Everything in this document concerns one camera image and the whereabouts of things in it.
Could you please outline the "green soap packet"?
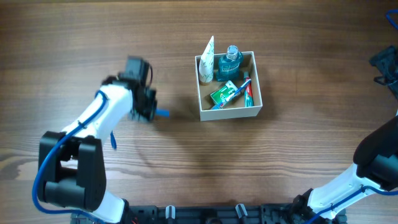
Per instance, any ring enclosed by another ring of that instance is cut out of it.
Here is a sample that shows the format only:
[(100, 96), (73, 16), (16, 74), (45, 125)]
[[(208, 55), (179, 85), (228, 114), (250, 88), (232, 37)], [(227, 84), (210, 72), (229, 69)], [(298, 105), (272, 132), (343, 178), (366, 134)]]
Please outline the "green soap packet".
[(210, 94), (210, 98), (214, 102), (213, 110), (224, 108), (231, 103), (239, 94), (241, 89), (238, 88), (232, 81), (227, 81), (219, 90)]

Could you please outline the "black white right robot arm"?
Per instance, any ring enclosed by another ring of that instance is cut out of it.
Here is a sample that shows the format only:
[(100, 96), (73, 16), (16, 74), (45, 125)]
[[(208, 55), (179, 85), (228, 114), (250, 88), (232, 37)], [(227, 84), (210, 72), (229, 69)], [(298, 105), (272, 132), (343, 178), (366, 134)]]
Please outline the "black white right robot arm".
[(372, 194), (397, 195), (397, 117), (365, 137), (353, 163), (329, 183), (296, 197), (295, 223), (332, 222), (345, 208)]

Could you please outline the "green white toothpaste tube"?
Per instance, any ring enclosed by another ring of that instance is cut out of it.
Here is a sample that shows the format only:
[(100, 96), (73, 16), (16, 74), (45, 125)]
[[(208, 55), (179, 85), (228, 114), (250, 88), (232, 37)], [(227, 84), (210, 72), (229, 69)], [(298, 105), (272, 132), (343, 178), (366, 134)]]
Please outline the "green white toothpaste tube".
[(249, 83), (245, 87), (244, 91), (244, 102), (245, 107), (252, 107), (254, 106), (253, 97), (252, 97), (252, 89), (251, 89), (251, 79), (249, 77), (249, 72), (244, 72), (244, 81), (248, 81)]

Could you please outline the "blue disposable razor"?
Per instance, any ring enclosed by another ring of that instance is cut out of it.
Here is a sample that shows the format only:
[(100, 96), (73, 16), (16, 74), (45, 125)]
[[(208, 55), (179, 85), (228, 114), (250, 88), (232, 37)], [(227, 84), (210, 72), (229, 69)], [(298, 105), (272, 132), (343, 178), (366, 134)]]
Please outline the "blue disposable razor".
[(170, 116), (170, 112), (169, 110), (156, 109), (155, 115), (168, 118)]

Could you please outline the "blue mouthwash bottle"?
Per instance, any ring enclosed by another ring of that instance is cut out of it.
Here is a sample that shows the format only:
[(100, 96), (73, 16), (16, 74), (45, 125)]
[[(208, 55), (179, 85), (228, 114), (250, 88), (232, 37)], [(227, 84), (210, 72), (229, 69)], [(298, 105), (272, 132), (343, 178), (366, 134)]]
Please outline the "blue mouthwash bottle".
[(216, 80), (225, 82), (239, 77), (239, 67), (243, 61), (243, 55), (235, 45), (230, 45), (227, 53), (218, 61)]

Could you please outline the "white leaf-print tube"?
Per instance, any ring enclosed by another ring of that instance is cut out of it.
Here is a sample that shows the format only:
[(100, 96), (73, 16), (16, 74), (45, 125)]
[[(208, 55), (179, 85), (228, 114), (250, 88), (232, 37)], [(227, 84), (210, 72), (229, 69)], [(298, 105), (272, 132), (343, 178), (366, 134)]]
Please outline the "white leaf-print tube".
[(208, 85), (213, 81), (214, 72), (214, 37), (209, 40), (204, 52), (200, 57), (199, 81), (203, 85)]

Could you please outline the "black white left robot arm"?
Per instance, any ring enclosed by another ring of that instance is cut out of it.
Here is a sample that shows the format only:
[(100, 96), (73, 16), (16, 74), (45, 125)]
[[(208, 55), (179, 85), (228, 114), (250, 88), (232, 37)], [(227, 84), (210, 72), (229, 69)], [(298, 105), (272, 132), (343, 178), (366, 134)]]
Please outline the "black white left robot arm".
[(106, 189), (103, 144), (120, 119), (150, 122), (157, 110), (150, 87), (152, 65), (129, 56), (124, 71), (103, 80), (94, 100), (60, 132), (47, 131), (39, 142), (38, 172), (31, 196), (46, 214), (74, 213), (95, 223), (133, 223), (127, 200)]

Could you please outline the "blue white toothbrush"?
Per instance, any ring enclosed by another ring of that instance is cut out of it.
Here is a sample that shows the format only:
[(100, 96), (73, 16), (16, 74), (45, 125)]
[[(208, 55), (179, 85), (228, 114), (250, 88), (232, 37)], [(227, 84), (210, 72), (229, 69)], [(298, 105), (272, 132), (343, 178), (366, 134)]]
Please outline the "blue white toothbrush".
[(251, 79), (245, 79), (244, 83), (237, 88), (232, 81), (227, 81), (225, 85), (219, 90), (210, 94), (210, 98), (213, 100), (214, 105), (212, 110), (223, 109), (228, 103), (232, 102), (237, 98), (241, 92), (244, 92), (244, 105), (245, 107), (254, 106), (254, 100), (251, 91)]

